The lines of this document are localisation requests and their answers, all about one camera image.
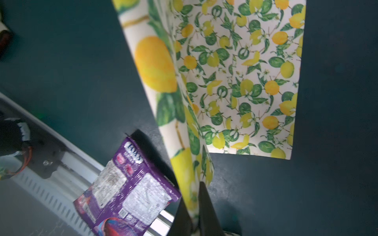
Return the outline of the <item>green floral skirt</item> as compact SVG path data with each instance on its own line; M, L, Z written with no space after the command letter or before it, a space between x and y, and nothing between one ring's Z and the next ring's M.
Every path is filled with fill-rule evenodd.
M305 1L113 1L191 219L212 153L289 160Z

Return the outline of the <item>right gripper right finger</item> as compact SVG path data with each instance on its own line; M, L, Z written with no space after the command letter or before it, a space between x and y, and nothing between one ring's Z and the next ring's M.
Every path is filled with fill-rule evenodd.
M204 182L199 185L199 231L201 236L225 236Z

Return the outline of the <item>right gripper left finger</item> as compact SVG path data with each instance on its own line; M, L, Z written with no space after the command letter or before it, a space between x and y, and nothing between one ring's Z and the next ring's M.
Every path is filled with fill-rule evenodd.
M191 218L183 199L181 199L167 236L190 236L192 234L192 227Z

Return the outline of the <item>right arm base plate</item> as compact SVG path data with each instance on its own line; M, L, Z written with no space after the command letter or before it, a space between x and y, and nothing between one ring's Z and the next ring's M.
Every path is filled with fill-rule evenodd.
M44 131L31 131L32 157L28 167L43 179L48 179L61 164L66 147Z

